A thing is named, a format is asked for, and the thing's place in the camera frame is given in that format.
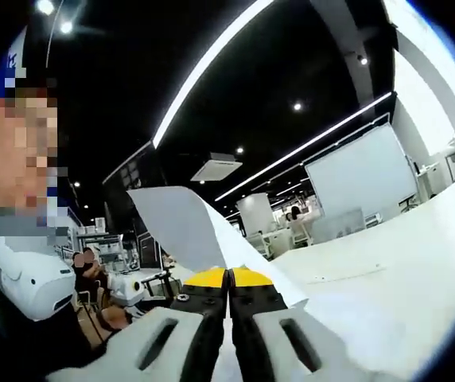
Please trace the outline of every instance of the ceiling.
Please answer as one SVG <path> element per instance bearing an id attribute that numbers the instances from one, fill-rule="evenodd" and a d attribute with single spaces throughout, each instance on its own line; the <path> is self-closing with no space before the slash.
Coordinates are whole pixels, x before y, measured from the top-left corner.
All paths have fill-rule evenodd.
<path id="1" fill-rule="evenodd" d="M 73 32 L 55 33 L 47 76 L 56 79 L 60 166 L 80 181 L 80 217 L 103 216 L 102 180 L 148 142 L 196 62 L 250 4 L 237 1 L 65 0 L 76 15 Z M 393 111 L 393 97 L 361 115 L 222 201 L 214 200 L 334 123 L 393 90 L 395 44 L 380 0 L 348 0 L 369 65 L 371 99 L 357 96 L 347 60 L 309 0 L 277 0 L 220 52 L 182 104 L 148 166 L 158 163 L 167 185 L 184 185 L 225 215 L 242 195 L 275 174 L 334 143 L 375 116 Z M 52 21 L 29 24 L 25 66 L 45 66 Z M 303 108 L 296 112 L 293 105 Z M 235 154 L 242 146 L 244 152 Z M 206 153 L 235 154 L 243 165 L 222 181 L 190 179 Z M 155 170 L 140 169 L 141 177 Z M 306 176 L 297 169 L 266 187 L 271 200 Z M 309 190 L 310 183 L 295 189 Z"/>

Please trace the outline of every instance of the white pillar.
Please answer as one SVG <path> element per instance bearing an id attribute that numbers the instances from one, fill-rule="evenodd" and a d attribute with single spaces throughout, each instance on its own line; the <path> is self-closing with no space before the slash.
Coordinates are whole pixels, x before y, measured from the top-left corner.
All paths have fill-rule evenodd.
<path id="1" fill-rule="evenodd" d="M 236 203 L 247 236 L 258 231 L 267 233 L 274 222 L 274 214 L 265 193 L 254 193 Z"/>

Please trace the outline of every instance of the whiteboard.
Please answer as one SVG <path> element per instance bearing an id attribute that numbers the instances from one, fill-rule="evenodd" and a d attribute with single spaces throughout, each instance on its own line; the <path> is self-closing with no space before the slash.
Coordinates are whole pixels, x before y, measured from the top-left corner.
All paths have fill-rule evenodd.
<path id="1" fill-rule="evenodd" d="M 357 208 L 369 216 L 417 193 L 414 173 L 389 123 L 309 163 L 305 170 L 325 216 Z"/>

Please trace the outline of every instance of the office room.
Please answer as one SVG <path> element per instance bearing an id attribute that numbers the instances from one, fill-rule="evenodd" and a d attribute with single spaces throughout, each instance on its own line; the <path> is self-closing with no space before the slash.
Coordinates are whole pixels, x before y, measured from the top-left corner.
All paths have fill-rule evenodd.
<path id="1" fill-rule="evenodd" d="M 0 54 L 14 374 L 455 373 L 455 17 L 430 3 L 32 3 Z"/>

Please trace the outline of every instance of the black ceiling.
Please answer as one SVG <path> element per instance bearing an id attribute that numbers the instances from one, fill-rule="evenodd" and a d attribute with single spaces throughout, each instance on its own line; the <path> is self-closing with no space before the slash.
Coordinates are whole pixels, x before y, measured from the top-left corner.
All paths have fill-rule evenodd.
<path id="1" fill-rule="evenodd" d="M 64 2 L 63 14 L 77 12 L 76 26 L 69 36 L 55 34 L 49 73 L 56 78 L 59 160 L 70 180 L 83 185 L 80 203 L 91 206 L 83 218 L 104 214 L 101 181 L 152 138 L 195 63 L 251 3 Z M 347 3 L 364 39 L 377 98 L 393 90 L 393 33 L 380 0 Z M 25 47 L 29 71 L 44 66 L 49 30 L 49 19 L 35 14 Z M 304 104 L 299 113 L 292 110 L 297 101 Z M 343 54 L 309 0 L 277 0 L 200 78 L 157 149 L 159 161 L 167 184 L 188 186 L 218 209 L 233 206 L 265 178 L 362 126 L 367 117 L 220 203 L 213 200 L 360 107 Z M 376 114 L 391 110 L 392 99 Z M 243 165 L 232 175 L 205 185 L 190 182 L 203 154 L 234 154 L 237 146 L 245 149 Z M 289 172 L 267 191 L 272 197 L 304 176 L 300 169 Z"/>

